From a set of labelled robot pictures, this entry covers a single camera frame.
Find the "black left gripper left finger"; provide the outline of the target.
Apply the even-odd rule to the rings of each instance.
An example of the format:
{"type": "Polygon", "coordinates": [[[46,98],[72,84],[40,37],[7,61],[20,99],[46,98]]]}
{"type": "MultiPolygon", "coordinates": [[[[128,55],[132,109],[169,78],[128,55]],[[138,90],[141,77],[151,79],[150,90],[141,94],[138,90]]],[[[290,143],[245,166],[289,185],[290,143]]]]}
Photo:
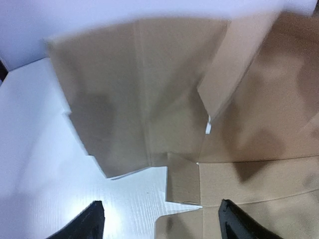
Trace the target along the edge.
{"type": "Polygon", "coordinates": [[[105,225],[101,201],[93,201],[66,226],[51,235],[51,239],[102,239],[105,225]]]}

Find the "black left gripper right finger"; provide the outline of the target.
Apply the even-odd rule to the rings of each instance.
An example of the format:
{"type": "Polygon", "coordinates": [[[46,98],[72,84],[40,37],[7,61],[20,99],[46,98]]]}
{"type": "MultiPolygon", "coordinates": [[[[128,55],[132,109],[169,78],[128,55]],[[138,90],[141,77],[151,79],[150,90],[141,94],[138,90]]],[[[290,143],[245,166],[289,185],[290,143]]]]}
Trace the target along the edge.
{"type": "Polygon", "coordinates": [[[218,209],[222,239],[281,239],[266,229],[229,199],[223,199],[218,209]]]}

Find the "brown cardboard box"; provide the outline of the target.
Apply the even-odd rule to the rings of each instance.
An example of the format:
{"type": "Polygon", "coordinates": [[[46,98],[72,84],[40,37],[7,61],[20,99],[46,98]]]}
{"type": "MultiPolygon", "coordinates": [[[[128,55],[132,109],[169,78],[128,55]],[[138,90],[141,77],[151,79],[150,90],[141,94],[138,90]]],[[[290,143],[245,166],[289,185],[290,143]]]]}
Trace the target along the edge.
{"type": "Polygon", "coordinates": [[[140,18],[47,41],[103,173],[167,168],[158,239],[221,239],[229,199],[282,239],[319,236],[319,19],[140,18]]]}

